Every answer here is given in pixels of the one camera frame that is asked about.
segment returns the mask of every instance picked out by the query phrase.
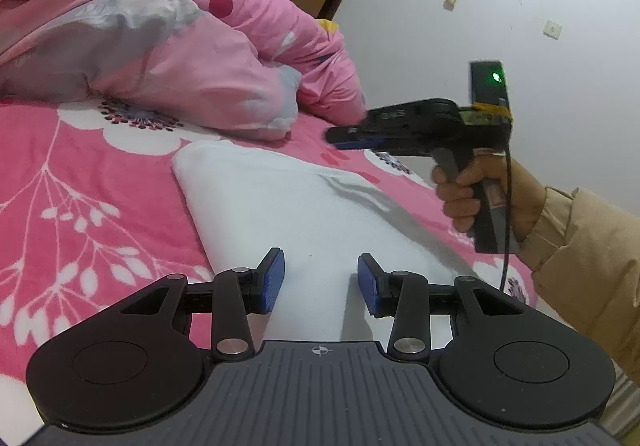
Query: black cable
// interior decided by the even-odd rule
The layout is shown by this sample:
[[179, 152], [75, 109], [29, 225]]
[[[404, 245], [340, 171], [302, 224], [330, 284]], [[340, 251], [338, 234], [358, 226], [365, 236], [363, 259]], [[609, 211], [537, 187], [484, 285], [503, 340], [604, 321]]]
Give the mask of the black cable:
[[507, 213], [505, 217], [504, 228], [504, 264], [502, 266], [502, 277], [500, 278], [500, 292], [504, 292], [504, 284], [507, 282], [507, 273], [509, 272], [509, 244], [511, 240], [511, 197], [513, 178], [511, 177], [511, 151], [509, 144], [504, 149], [504, 157], [507, 161]]

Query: person's hand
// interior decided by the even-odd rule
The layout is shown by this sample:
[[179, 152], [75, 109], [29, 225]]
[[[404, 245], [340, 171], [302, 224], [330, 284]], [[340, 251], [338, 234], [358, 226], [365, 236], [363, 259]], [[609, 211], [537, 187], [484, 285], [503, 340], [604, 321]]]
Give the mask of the person's hand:
[[[523, 242], [540, 218], [546, 190], [519, 163], [512, 160], [511, 164], [511, 226], [516, 240]], [[449, 182], [439, 166], [433, 169], [431, 177], [438, 185], [436, 195], [444, 201], [444, 214], [453, 219], [453, 227], [461, 233], [471, 229], [474, 216], [480, 211], [480, 201], [473, 198], [470, 185], [488, 177], [498, 179], [502, 189], [507, 190], [507, 165], [500, 155], [476, 156], [456, 182]]]

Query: crosshair marking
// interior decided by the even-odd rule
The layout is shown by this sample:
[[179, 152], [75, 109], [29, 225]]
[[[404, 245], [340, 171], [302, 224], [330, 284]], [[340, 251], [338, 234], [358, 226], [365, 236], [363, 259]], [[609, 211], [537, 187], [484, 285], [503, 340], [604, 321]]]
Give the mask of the crosshair marking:
[[314, 354], [318, 355], [318, 356], [324, 356], [327, 352], [331, 352], [331, 350], [329, 350], [327, 347], [325, 347], [324, 345], [316, 345], [315, 347], [313, 347], [311, 350], [311, 352], [313, 352]]

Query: pink comforter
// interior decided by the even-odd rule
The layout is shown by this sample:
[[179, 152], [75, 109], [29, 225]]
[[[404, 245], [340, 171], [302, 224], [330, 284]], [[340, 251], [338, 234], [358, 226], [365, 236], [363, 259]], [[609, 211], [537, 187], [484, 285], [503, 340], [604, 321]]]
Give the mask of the pink comforter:
[[357, 123], [364, 98], [337, 25], [288, 0], [0, 0], [0, 96], [117, 98], [279, 139], [296, 102]]

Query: finger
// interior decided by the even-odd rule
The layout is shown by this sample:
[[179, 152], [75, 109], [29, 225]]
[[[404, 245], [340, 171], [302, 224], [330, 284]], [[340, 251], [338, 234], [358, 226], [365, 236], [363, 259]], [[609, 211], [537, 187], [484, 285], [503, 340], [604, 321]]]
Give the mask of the finger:
[[501, 155], [479, 155], [467, 166], [456, 179], [461, 185], [476, 184], [482, 179], [503, 179], [506, 174], [504, 157]]
[[469, 199], [474, 196], [474, 191], [469, 186], [459, 186], [452, 182], [439, 184], [436, 187], [436, 195], [444, 202], [457, 201], [460, 199]]
[[461, 217], [473, 217], [480, 211], [480, 201], [478, 199], [461, 199], [458, 201], [446, 202], [442, 209], [444, 214], [451, 219]]
[[473, 217], [460, 217], [460, 219], [453, 219], [453, 229], [459, 233], [468, 232], [474, 225]]
[[450, 182], [447, 174], [444, 173], [444, 170], [439, 166], [436, 166], [431, 170], [431, 181], [435, 184], [445, 184], [446, 182]]

